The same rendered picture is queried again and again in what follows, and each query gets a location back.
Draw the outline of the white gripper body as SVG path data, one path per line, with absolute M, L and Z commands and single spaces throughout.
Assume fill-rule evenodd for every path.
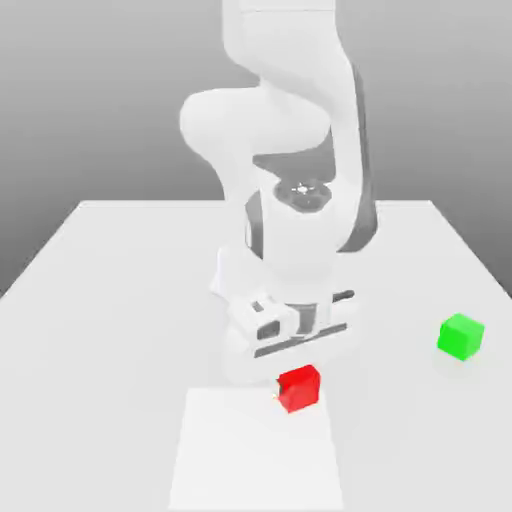
M 251 385 L 309 364 L 321 367 L 352 349 L 353 327 L 346 323 L 308 338 L 290 338 L 260 347 L 229 327 L 223 342 L 223 371 L 235 385 Z

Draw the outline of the small red cube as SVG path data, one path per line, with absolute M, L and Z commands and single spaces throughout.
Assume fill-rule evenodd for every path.
M 305 365 L 281 374 L 278 400 L 288 413 L 314 405 L 319 400 L 321 376 L 313 365 Z

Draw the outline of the small green cube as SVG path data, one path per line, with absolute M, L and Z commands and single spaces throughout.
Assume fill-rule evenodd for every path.
M 456 313 L 442 323 L 437 347 L 460 361 L 466 361 L 480 350 L 484 332 L 482 323 Z

